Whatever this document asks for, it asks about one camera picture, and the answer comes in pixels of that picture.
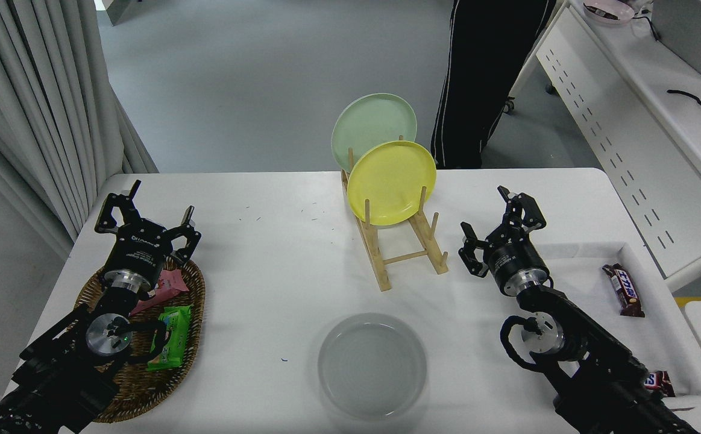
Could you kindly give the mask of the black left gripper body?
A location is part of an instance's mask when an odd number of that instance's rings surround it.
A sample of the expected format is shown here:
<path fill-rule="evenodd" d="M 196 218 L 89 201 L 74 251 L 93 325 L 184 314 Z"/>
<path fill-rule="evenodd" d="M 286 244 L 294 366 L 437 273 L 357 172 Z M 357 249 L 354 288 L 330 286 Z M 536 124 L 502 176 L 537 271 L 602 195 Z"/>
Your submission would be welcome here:
<path fill-rule="evenodd" d="M 126 272 L 140 275 L 148 283 L 157 282 L 173 250 L 172 242 L 166 238 L 167 231 L 150 220 L 119 226 L 115 245 L 104 264 L 104 280 L 113 280 L 115 274 Z"/>

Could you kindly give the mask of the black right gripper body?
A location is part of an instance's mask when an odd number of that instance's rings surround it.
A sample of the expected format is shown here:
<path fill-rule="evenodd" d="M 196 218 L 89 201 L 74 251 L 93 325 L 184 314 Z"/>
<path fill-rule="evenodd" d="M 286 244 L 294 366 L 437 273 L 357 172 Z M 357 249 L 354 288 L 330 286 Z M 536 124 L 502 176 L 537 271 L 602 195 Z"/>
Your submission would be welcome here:
<path fill-rule="evenodd" d="M 486 242 L 486 265 L 497 285 L 508 285 L 517 274 L 532 274 L 541 283 L 549 279 L 549 269 L 530 241 L 530 234 L 490 234 Z"/>

